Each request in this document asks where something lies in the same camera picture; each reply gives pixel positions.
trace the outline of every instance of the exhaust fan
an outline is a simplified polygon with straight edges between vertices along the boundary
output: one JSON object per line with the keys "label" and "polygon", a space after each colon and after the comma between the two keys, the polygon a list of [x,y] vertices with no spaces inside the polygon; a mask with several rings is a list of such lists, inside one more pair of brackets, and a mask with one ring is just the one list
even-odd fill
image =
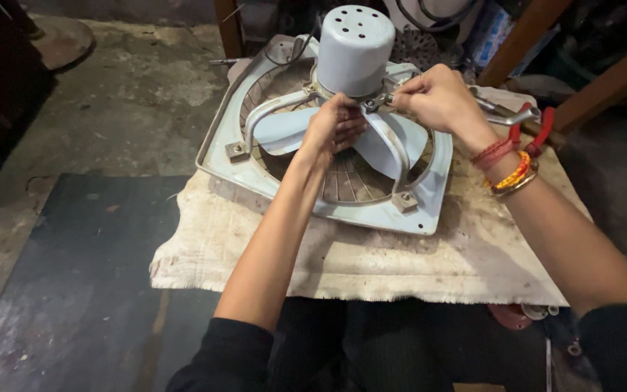
{"label": "exhaust fan", "polygon": [[[334,156],[314,213],[353,225],[433,234],[453,146],[450,135],[384,106],[390,92],[420,74],[412,64],[388,62],[395,33],[384,14],[344,5],[326,15],[320,44],[308,36],[276,36],[229,87],[198,167],[272,199],[309,117],[344,92],[360,103],[369,129]],[[284,66],[274,63],[300,52]]]}

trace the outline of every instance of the red plier handle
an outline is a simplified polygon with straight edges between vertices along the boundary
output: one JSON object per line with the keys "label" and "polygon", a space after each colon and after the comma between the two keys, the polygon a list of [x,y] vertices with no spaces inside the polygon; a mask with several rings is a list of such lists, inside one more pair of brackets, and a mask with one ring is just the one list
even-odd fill
{"label": "red plier handle", "polygon": [[[531,107],[531,104],[526,102],[522,105],[521,110],[527,110]],[[553,107],[546,107],[541,115],[541,130],[534,138],[534,141],[527,144],[524,147],[524,151],[527,152],[532,158],[538,158],[544,151],[541,149],[541,145],[545,142],[550,134],[550,130],[553,127],[553,116],[555,115],[555,109]],[[521,123],[514,124],[509,128],[509,139],[512,141],[512,149],[517,151],[519,149],[519,134],[521,132]]]}

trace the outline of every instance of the metal bangle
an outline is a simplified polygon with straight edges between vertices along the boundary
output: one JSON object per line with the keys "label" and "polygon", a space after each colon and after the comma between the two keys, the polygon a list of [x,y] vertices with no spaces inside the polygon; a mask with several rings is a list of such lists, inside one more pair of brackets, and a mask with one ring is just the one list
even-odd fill
{"label": "metal bangle", "polygon": [[495,196],[498,197],[503,197],[503,196],[507,196],[510,193],[514,193],[516,191],[518,191],[519,189],[521,189],[524,185],[526,185],[527,183],[530,183],[531,181],[533,181],[536,178],[536,175],[538,175],[538,170],[532,171],[532,173],[528,176],[525,177],[522,182],[511,186],[510,188],[507,189],[501,189],[497,192],[493,191],[493,193],[495,194]]}

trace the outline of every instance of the motor housing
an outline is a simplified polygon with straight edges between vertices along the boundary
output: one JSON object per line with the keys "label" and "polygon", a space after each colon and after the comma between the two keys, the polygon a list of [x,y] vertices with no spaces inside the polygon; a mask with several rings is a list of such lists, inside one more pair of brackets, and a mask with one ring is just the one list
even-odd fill
{"label": "motor housing", "polygon": [[396,38],[384,14],[361,5],[343,5],[324,18],[316,77],[326,90],[347,96],[378,94]]}

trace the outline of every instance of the fan frame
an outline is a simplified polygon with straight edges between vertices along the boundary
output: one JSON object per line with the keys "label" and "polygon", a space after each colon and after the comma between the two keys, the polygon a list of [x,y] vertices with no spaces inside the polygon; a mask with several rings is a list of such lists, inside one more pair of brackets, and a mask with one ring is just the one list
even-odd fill
{"label": "fan frame", "polygon": [[[241,132],[239,114],[242,102],[246,99],[246,94],[251,86],[257,83],[261,76],[279,67],[269,61],[264,56],[263,51],[267,50],[268,55],[275,61],[284,62],[292,53],[293,43],[293,37],[275,36],[269,45],[261,50],[234,80],[222,100],[196,158],[196,165],[200,170],[240,185],[268,199],[274,198],[279,188],[279,181],[258,165],[254,157],[251,156],[250,150],[247,151],[246,148],[249,143],[247,137],[244,138]],[[315,59],[317,53],[318,42],[311,39],[300,58]],[[399,81],[407,79],[415,72],[417,69],[412,64],[389,62],[385,78],[390,81]],[[325,99],[329,96],[329,94],[316,88],[315,76],[312,77],[312,80],[313,82],[304,86],[302,91],[314,95],[313,98]],[[364,109],[363,112],[380,135],[384,126],[388,128],[388,125],[383,121],[381,121],[382,124],[377,123],[375,125],[375,122],[378,122],[378,119],[375,118],[378,117],[377,114],[366,113]],[[399,180],[396,180],[392,193],[372,204],[340,205],[319,199],[314,205],[313,212],[318,216],[353,225],[394,232],[434,234],[439,221],[444,189],[451,166],[453,142],[451,136],[446,133],[434,130],[432,132],[434,154],[428,167],[414,182],[405,183],[405,176],[401,175]],[[390,135],[391,140],[387,144],[394,144],[392,140],[394,137],[395,135]],[[403,155],[405,155],[405,150],[401,151],[401,161]],[[415,204],[417,207],[404,208],[404,202],[409,200],[414,201],[410,204]]]}

